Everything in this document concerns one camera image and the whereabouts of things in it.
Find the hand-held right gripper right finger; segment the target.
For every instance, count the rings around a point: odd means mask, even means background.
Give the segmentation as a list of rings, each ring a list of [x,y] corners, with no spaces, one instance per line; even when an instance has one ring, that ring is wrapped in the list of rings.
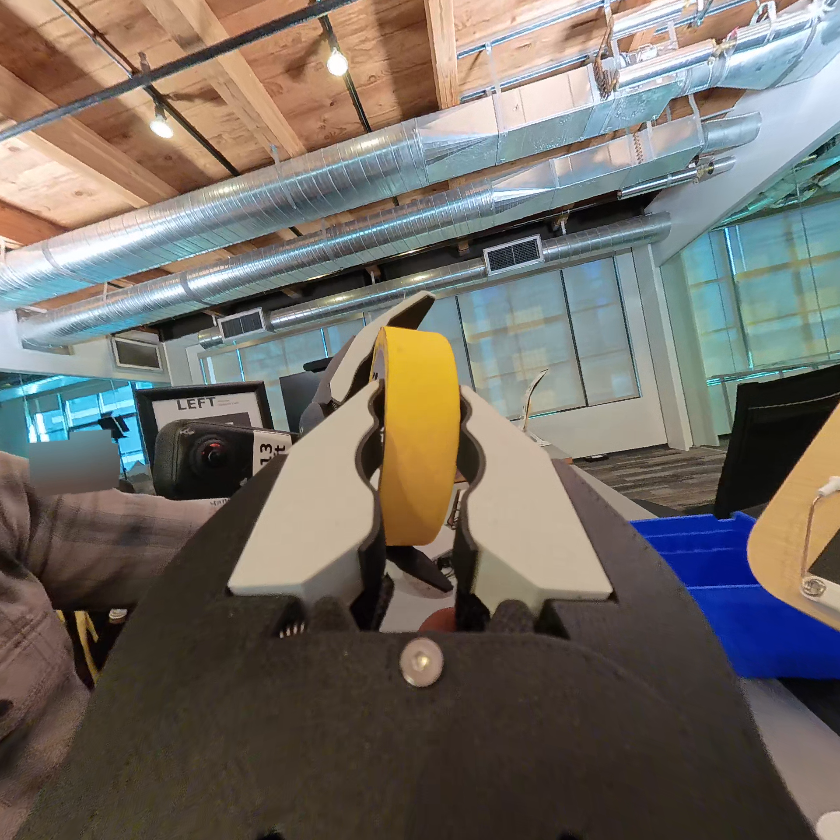
[[[551,458],[466,386],[460,406],[458,592],[480,604],[609,600],[612,584]]]

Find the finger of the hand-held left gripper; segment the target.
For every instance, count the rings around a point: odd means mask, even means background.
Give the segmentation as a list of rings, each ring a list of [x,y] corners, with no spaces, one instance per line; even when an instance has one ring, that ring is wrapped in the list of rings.
[[[419,291],[395,304],[353,336],[337,353],[337,398],[350,398],[369,381],[380,331],[387,327],[417,330],[435,302],[435,294]]]

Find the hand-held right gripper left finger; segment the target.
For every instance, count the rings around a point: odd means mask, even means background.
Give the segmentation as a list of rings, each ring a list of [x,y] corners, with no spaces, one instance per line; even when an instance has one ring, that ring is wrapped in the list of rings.
[[[291,448],[227,582],[234,595],[332,596],[379,589],[384,382],[374,380]]]

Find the yellow masking tape roll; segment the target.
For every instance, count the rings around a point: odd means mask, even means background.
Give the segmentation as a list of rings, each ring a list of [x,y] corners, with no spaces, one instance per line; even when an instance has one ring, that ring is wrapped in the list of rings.
[[[390,547],[434,541],[448,515],[459,446],[454,352],[436,332],[385,326],[371,380],[384,382],[379,498]]]

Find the blue plastic bin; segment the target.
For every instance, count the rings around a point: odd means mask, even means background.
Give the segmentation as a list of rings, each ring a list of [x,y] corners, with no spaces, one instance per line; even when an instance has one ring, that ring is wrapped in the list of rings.
[[[741,512],[632,521],[698,603],[740,677],[838,679],[838,631],[755,579],[747,555],[754,523]]]

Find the person's left forearm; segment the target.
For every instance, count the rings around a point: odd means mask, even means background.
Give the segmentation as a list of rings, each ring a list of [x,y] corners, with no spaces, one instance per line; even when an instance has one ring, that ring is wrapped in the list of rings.
[[[119,490],[46,497],[26,459],[1,456],[2,616],[24,624],[59,610],[137,605],[217,511]]]

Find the black framed marker sign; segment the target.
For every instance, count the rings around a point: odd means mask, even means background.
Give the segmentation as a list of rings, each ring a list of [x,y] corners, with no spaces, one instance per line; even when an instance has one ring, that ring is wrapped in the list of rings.
[[[153,460],[159,432],[174,421],[199,419],[240,427],[274,428],[262,381],[134,387],[132,394],[148,462]]]

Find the black television screen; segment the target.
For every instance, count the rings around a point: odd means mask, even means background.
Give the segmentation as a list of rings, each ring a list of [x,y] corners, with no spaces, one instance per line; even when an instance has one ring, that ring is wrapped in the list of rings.
[[[288,431],[300,433],[301,416],[312,402],[324,371],[302,371],[279,378],[280,394],[286,411]]]

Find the white air vent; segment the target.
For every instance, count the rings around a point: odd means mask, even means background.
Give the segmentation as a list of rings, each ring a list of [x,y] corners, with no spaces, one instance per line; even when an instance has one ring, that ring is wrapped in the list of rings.
[[[543,240],[539,235],[512,240],[483,250],[486,273],[502,276],[544,263]]]
[[[254,308],[231,314],[217,321],[222,341],[232,342],[266,333],[270,322],[266,320],[263,308]]]

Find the wooden board with black panel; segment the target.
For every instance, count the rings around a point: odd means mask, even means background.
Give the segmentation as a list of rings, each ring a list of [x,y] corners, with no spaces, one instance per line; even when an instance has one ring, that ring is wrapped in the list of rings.
[[[759,516],[748,561],[773,596],[839,629],[839,409]]]

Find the black office chair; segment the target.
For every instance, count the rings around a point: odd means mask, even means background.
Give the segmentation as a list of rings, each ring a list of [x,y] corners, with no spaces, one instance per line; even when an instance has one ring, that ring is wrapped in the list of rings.
[[[726,519],[768,503],[838,401],[838,364],[740,384],[713,515]]]

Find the white wall vent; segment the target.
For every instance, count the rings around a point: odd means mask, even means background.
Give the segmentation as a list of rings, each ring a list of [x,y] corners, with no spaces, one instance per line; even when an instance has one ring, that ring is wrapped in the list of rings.
[[[162,373],[165,355],[161,343],[146,339],[133,339],[124,335],[108,337],[113,364],[127,371]]]

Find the large silver ceiling duct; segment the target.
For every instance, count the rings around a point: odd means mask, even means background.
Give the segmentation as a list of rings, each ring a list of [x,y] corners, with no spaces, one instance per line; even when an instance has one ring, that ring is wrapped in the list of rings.
[[[19,248],[2,263],[2,310],[623,130],[690,92],[799,81],[835,56],[837,2],[798,2],[781,13],[766,4],[722,39],[609,56],[631,35],[684,17],[698,25],[708,3],[652,2],[614,14],[582,67]]]

